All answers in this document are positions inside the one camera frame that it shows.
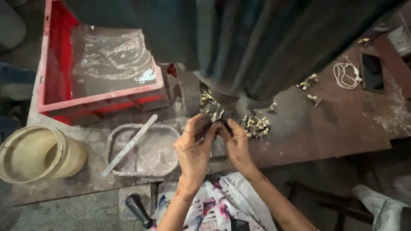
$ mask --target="black handle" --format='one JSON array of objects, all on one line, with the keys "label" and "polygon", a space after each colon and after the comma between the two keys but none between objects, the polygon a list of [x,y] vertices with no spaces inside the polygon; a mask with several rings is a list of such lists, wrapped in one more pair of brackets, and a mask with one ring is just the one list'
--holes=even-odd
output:
[{"label": "black handle", "polygon": [[153,225],[153,219],[147,215],[139,195],[131,194],[128,196],[126,199],[126,205],[137,216],[137,218],[143,222],[145,229],[151,228]]}]

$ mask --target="red plastic crate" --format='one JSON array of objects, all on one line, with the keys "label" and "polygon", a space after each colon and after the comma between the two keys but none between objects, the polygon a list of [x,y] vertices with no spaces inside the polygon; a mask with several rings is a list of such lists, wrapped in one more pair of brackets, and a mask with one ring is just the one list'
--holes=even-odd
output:
[{"label": "red plastic crate", "polygon": [[47,0],[37,88],[37,111],[68,125],[99,121],[105,113],[135,106],[148,111],[170,104],[162,70],[153,61],[156,83],[72,99],[72,29],[79,24],[60,0]]}]

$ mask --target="black phone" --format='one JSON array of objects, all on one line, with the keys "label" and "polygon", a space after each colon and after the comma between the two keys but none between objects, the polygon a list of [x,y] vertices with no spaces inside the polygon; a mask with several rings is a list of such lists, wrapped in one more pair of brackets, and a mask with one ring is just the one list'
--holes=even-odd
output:
[{"label": "black phone", "polygon": [[373,55],[362,54],[361,63],[363,65],[363,80],[361,84],[363,89],[384,93],[384,79],[380,58]]}]

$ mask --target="workbench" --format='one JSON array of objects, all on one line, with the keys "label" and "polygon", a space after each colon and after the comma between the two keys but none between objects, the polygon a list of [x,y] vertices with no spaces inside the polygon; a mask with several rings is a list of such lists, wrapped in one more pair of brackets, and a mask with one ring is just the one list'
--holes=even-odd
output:
[{"label": "workbench", "polygon": [[[361,53],[376,54],[373,49],[359,45],[344,52],[359,69]],[[411,113],[405,106],[400,89],[384,66],[385,94],[364,91],[360,86],[353,90],[338,87],[333,66],[330,63],[321,73],[317,73],[318,83],[309,86],[306,91],[292,86],[275,96],[278,102],[277,115],[261,110],[271,121],[271,132],[262,140],[249,140],[249,151],[258,167],[389,149],[390,140],[411,136]],[[187,79],[195,78],[194,74],[181,69],[178,69],[178,75],[185,75]],[[13,185],[10,204],[33,203],[179,178],[179,168],[165,178],[120,177],[112,173],[101,177],[101,172],[107,166],[108,157],[104,156],[107,138],[116,127],[127,123],[145,123],[154,113],[158,114],[157,122],[171,125],[182,132],[187,121],[184,108],[189,106],[189,100],[184,105],[181,92],[193,91],[191,95],[195,95],[198,91],[200,94],[198,87],[181,84],[183,89],[180,89],[178,79],[168,77],[172,100],[169,107],[144,113],[132,108],[108,115],[95,124],[72,127],[37,113],[35,102],[38,82],[39,76],[27,125],[53,126],[82,141],[88,148],[88,162],[79,173],[66,179]],[[318,107],[307,100],[307,94],[323,98]],[[245,109],[238,109],[236,120],[240,121],[245,113]],[[219,143],[216,150],[223,152],[224,147]],[[227,158],[211,159],[208,173],[224,170],[235,171]]]}]

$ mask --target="tan bucket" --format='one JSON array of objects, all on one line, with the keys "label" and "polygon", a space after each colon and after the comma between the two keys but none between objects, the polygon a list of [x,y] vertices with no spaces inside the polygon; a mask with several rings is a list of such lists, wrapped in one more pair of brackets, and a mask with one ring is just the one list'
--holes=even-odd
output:
[{"label": "tan bucket", "polygon": [[87,160],[85,146],[49,126],[22,128],[0,147],[0,178],[19,184],[76,174]]}]

